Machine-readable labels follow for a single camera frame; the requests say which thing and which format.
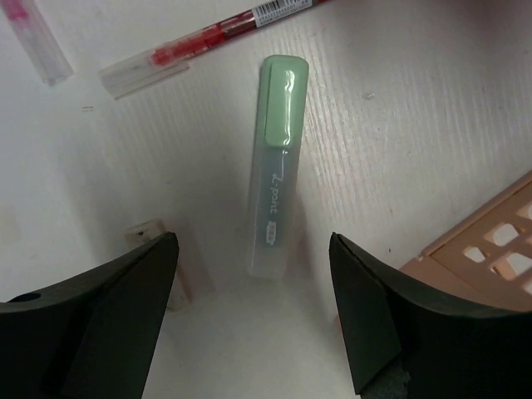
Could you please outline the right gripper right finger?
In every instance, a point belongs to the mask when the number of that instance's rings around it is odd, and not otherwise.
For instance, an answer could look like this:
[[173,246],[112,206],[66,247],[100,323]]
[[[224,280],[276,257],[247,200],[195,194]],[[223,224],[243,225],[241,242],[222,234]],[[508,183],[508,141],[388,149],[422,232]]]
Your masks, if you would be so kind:
[[530,397],[530,313],[441,291],[341,234],[330,238],[329,261],[360,397]]

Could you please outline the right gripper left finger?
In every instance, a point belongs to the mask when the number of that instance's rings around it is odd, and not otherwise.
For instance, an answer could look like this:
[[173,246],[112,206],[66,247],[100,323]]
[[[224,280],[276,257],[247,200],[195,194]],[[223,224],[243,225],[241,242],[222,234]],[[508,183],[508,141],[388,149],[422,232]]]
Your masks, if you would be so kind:
[[140,398],[169,292],[165,233],[99,267],[1,305],[3,398]]

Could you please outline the green highlighter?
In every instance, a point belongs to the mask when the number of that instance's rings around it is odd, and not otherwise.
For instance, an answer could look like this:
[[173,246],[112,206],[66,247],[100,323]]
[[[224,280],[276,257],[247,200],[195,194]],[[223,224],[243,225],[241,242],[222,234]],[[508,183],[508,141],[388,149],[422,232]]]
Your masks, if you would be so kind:
[[278,279],[287,268],[309,65],[301,57],[267,57],[259,77],[249,187],[249,273]]

